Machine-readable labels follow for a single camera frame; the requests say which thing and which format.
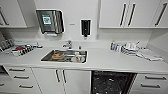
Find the bottle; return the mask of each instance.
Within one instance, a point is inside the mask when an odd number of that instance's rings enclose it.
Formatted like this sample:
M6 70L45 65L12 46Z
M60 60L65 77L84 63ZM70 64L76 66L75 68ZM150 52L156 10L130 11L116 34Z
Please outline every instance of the bottle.
M114 50L114 48L115 48L115 41L111 43L111 50Z

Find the wall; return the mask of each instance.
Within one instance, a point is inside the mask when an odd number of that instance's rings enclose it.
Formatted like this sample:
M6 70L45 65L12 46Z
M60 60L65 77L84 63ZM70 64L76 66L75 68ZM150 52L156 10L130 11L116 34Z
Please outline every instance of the wall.
M37 9L57 9L63 12L65 32L58 37L41 34L39 27L28 29L3 29L9 32L14 40L25 41L82 41L109 44L116 42L138 42L145 47L152 29L99 29L100 0L35 0ZM91 19L91 35L84 40L81 35L81 19Z
M168 63L168 29L154 29L147 47L161 55Z

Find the lower cabinet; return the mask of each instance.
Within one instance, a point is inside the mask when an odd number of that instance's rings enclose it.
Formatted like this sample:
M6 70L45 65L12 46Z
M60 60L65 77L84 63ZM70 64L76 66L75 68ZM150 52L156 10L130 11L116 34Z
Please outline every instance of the lower cabinet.
M0 94L41 94L31 68L9 66L4 68L7 74L0 75Z
M90 94L91 71L32 68L43 94Z
M129 94L167 94L168 75L137 74Z

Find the cup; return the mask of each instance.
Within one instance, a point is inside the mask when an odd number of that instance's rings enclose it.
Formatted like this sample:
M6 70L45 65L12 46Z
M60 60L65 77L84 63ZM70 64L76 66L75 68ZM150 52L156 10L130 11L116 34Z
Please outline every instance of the cup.
M130 49L135 50L136 49L136 43L131 43Z
M75 59L77 62L80 62L80 63L84 61L84 57L82 55L76 55Z
M20 55L20 51L18 51L18 50L12 50L12 54L14 56L19 56Z
M131 47L131 42L127 42L125 48L130 49L130 47Z

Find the cabinet handle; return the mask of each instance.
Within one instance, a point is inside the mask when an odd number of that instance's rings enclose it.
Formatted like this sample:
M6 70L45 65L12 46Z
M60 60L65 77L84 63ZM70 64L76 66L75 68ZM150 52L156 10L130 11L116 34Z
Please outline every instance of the cabinet handle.
M129 20L128 26L131 24L132 16L133 16L133 14L134 14L134 10L135 10L135 5L136 5L136 4L133 4L132 12L131 12L131 16L130 16L130 20Z
M64 81L65 81L65 83L66 83L65 70L63 70L62 72L63 72L63 76L64 76Z
M1 23L1 20L0 20L0 25L3 25L3 23Z
M9 69L9 71L25 71L25 69Z
M56 75L57 75L58 82L60 82L60 79L59 79L59 76L58 76L58 70L56 70Z
M19 87L20 88L33 88L33 86L23 86L23 85L20 85Z
M123 22L123 19L124 19L125 9L126 9L126 4L124 4L124 9L123 9L122 17L121 17L120 26L122 25L122 22Z
M5 84L0 84L0 86L4 86Z
M8 21L7 21L6 17L5 17L5 15L4 15L4 13L3 13L3 11L2 11L2 8L1 8L1 7L0 7L0 14L1 14L2 19L4 20L5 24L6 24L6 25L9 25L9 23L8 23Z
M156 80L167 80L166 77L148 77L148 76L145 76L146 79L156 79Z
M157 26L157 25L159 24L160 19L162 18L162 15L163 15L163 13L164 13L164 11L165 11L165 9L166 9L166 6L167 6L167 3L164 3L164 4L163 4L162 11L161 11L161 13L160 13L160 15L159 15L159 18L158 18L158 20L157 20L155 26Z
M159 85L143 85L143 84L141 84L141 87L160 88Z
M29 78L29 76L27 76L27 77L19 77L19 76L15 76L14 78L19 78L19 79L28 79L28 78Z

